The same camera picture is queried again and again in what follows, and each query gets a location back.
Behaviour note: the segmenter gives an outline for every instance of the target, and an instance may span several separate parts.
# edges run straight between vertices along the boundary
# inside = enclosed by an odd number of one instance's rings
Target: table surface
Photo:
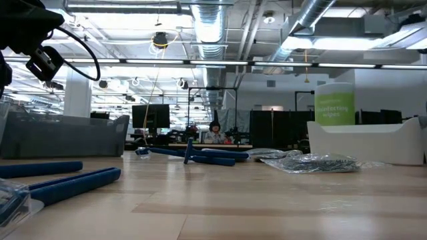
[[[122,176],[46,207],[7,240],[427,239],[426,167],[297,175],[264,163],[222,167],[182,161],[164,155],[142,160],[133,152],[83,159],[83,171],[119,167]]]

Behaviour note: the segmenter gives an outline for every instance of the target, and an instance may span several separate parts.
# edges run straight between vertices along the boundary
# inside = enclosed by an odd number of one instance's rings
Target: green label
[[[314,99],[316,122],[322,126],[354,125],[354,94],[331,93]]]

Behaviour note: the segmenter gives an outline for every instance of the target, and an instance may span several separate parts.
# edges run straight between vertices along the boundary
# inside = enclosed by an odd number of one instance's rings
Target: pillar
[[[86,74],[88,69],[79,68]],[[90,117],[92,100],[92,80],[68,69],[65,86],[64,116]]]

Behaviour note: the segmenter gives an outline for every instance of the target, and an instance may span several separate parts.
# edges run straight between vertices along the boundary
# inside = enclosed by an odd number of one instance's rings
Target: woman
[[[217,121],[209,124],[209,132],[206,133],[204,143],[224,144],[225,136],[220,133],[221,125]]]

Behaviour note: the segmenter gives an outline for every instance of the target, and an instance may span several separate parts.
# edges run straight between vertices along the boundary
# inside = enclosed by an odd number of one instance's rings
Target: ceiling
[[[49,8],[48,1],[43,1]],[[72,1],[73,3],[123,3],[123,1]],[[226,27],[226,54],[227,60],[235,60],[238,56],[240,43],[242,42],[243,27],[245,21],[255,20],[247,19],[248,9],[250,7],[249,0],[238,0],[227,10],[227,27]],[[401,0],[401,1],[357,1],[357,0],[338,0],[335,5],[324,15],[324,17],[350,17],[361,18],[367,14],[383,15],[391,12],[403,11],[412,7],[417,7],[425,4],[425,1],[417,0]],[[250,49],[249,58],[266,57],[271,55],[282,43],[280,37],[280,29],[282,23],[287,16],[292,13],[297,13],[300,10],[301,1],[268,1],[265,11],[273,11],[275,21],[271,24],[260,22],[258,31],[256,32],[256,42]],[[128,59],[198,59],[199,53],[196,43],[195,31],[193,28],[193,18],[189,15],[158,15],[158,14],[124,14],[124,13],[68,13],[66,19],[66,27],[72,30],[79,38],[88,39],[87,44],[93,49],[98,58],[128,58]],[[156,32],[165,32],[167,39],[172,42],[163,52],[154,53],[151,47],[151,38]],[[89,58],[87,52],[78,45],[74,40],[68,38],[59,31],[54,31],[53,37],[46,40],[44,45],[50,45],[64,58]],[[6,49],[3,52],[5,57],[17,56],[14,52]],[[309,62],[333,62],[333,63],[412,63],[419,58],[416,51],[405,49],[388,50],[388,51],[333,51],[307,49],[302,51],[294,51],[291,56],[294,61],[309,61]],[[28,91],[28,92],[50,92],[41,82],[38,81],[28,70],[23,63],[11,63],[13,68],[13,83],[8,86],[10,91]],[[95,75],[95,69],[89,63],[86,66],[91,75]],[[67,87],[67,72],[68,67],[62,66],[56,74],[54,81]],[[287,72],[291,75],[282,75],[273,77],[274,79],[297,79],[295,81],[282,82],[278,84],[277,89],[297,89],[301,81],[304,82],[304,68],[294,69]],[[342,70],[335,69],[319,69],[310,70],[311,77],[316,79],[321,76],[321,79],[331,79],[341,74]],[[236,76],[233,73],[228,73],[227,79],[230,84]],[[255,91],[264,86],[259,79],[263,75],[245,76],[243,81],[248,84],[242,85],[242,91]],[[147,94],[154,89],[155,94],[163,94],[169,97],[152,97],[150,103],[169,103],[171,107],[181,105],[179,109],[174,111],[173,122],[177,125],[185,122],[186,102],[188,94],[187,90],[177,86],[177,81],[183,79],[188,82],[189,86],[204,87],[203,71],[200,68],[182,69],[182,68],[158,68],[158,67],[123,67],[110,66],[101,68],[101,80],[108,81],[109,86],[102,89],[97,83],[93,84],[92,110],[94,111],[110,111],[111,116],[119,116],[121,114],[129,114],[132,104],[147,103],[149,97],[136,97],[136,102],[126,101],[122,96],[104,96],[104,93],[122,93],[127,92]],[[9,100],[24,103],[30,109],[44,109],[42,113],[61,113],[63,110],[64,91],[54,90],[55,95],[9,95]],[[196,97],[194,104],[199,105],[200,109],[194,109],[195,116],[192,121],[207,123],[210,120],[209,109],[202,111],[203,102],[206,100],[204,91],[200,91],[202,97]],[[44,103],[51,103],[51,108],[46,109]]]

